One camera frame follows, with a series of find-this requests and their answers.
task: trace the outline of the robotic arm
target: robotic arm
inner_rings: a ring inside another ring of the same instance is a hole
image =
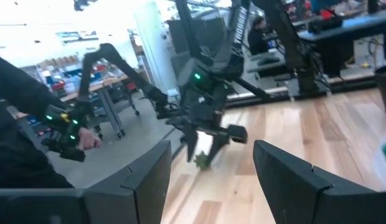
[[[58,108],[50,105],[45,113],[45,123],[57,131],[59,135],[54,139],[46,139],[42,143],[49,147],[50,151],[60,153],[64,159],[83,162],[85,153],[76,148],[79,143],[78,132],[80,128],[86,126],[87,114],[90,110],[89,84],[92,65],[99,59],[104,58],[116,65],[123,73],[128,74],[138,88],[142,89],[145,96],[152,101],[157,118],[169,118],[176,110],[169,105],[167,95],[158,88],[152,86],[137,74],[122,58],[121,55],[111,44],[101,44],[100,49],[93,53],[88,53],[83,59],[82,79],[78,98],[73,108]]]

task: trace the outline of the red object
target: red object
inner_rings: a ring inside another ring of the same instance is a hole
[[[95,72],[101,72],[103,70],[106,70],[106,65],[97,65]]]
[[[62,88],[64,88],[64,86],[65,86],[65,83],[61,82],[61,83],[58,83],[58,84],[54,84],[51,87],[52,87],[53,91],[56,91],[56,90],[61,90]]]
[[[136,84],[135,83],[129,83],[127,85],[127,87],[128,87],[128,90],[131,91],[131,90],[134,90],[136,88]]]
[[[333,16],[333,14],[328,10],[321,10],[320,15],[322,15],[323,19],[330,19]]]

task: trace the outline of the hardwood floor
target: hardwood floor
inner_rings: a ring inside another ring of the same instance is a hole
[[[386,137],[378,90],[228,111],[224,124],[247,128],[247,145],[231,143],[200,172],[183,150],[174,160],[162,224],[275,223],[253,165],[253,142],[263,139],[312,164],[374,190],[376,151]],[[211,138],[200,135],[196,153]]]

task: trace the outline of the black panel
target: black panel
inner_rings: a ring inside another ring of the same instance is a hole
[[[310,163],[265,141],[255,141],[253,158],[276,223],[310,224],[317,194],[329,183],[313,175]]]
[[[0,223],[89,223],[82,190],[0,190]]]
[[[139,223],[161,222],[171,174],[171,161],[171,142],[163,141],[129,165],[133,175],[122,187],[135,191]]]
[[[188,51],[187,39],[183,30],[182,21],[167,21],[172,43],[177,54]],[[197,40],[202,47],[208,47],[211,56],[215,56],[225,38],[225,23],[222,18],[209,20],[193,19],[192,25],[196,30]]]
[[[276,223],[386,223],[378,193],[255,141],[254,163]]]
[[[175,72],[176,80],[179,79],[179,76],[183,71],[183,68],[185,67],[186,63],[189,61],[190,58],[191,58],[191,55],[188,51],[173,55],[171,57],[171,64]]]
[[[171,143],[163,141],[87,190],[92,223],[160,223],[170,173]]]

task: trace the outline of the person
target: person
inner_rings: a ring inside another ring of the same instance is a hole
[[[263,30],[266,28],[265,18],[258,16],[254,19],[252,28],[248,33],[248,45],[251,55],[262,54],[269,51],[268,42],[263,40]]]
[[[38,120],[49,105],[65,106],[47,86],[0,57],[0,100]],[[78,133],[81,150],[100,146],[100,139],[85,128]],[[54,171],[46,155],[20,132],[17,121],[0,102],[0,189],[73,188]]]

